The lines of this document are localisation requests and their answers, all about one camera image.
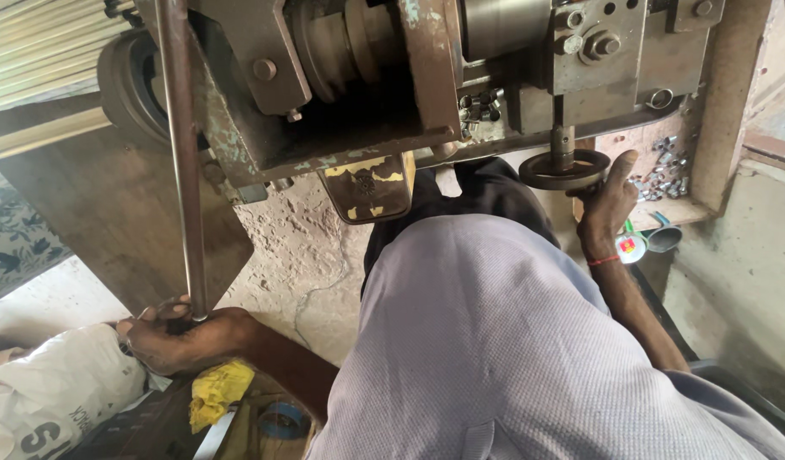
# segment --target yellow cloth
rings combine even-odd
[[[253,379],[254,371],[239,360],[208,369],[194,379],[189,406],[192,433],[222,418],[228,404],[241,400]]]

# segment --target black pants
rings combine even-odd
[[[412,191],[412,209],[402,218],[379,222],[373,227],[364,255],[364,282],[385,246],[405,228],[421,219],[438,215],[490,214],[511,219],[529,228],[554,246],[551,221],[529,187],[523,185],[511,166],[497,157],[455,164],[460,196],[441,194],[434,170],[418,170]]]

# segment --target floral patterned cloth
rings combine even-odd
[[[0,175],[0,298],[72,255]]]

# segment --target hand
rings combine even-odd
[[[584,209],[577,235],[588,260],[616,255],[614,240],[617,232],[633,211],[639,196],[637,187],[626,180],[637,157],[639,152],[635,150],[624,152],[614,161],[605,183],[576,194]]]
[[[243,308],[220,308],[192,325],[188,296],[143,310],[117,323],[120,339],[154,373],[199,371],[241,355],[264,326]]]

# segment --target red thread bracelet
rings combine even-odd
[[[619,258],[620,258],[620,256],[616,255],[616,256],[606,257],[606,258],[600,259],[600,260],[591,260],[589,262],[589,267],[594,267],[596,265],[604,264],[606,262],[610,262],[611,260],[618,260]]]

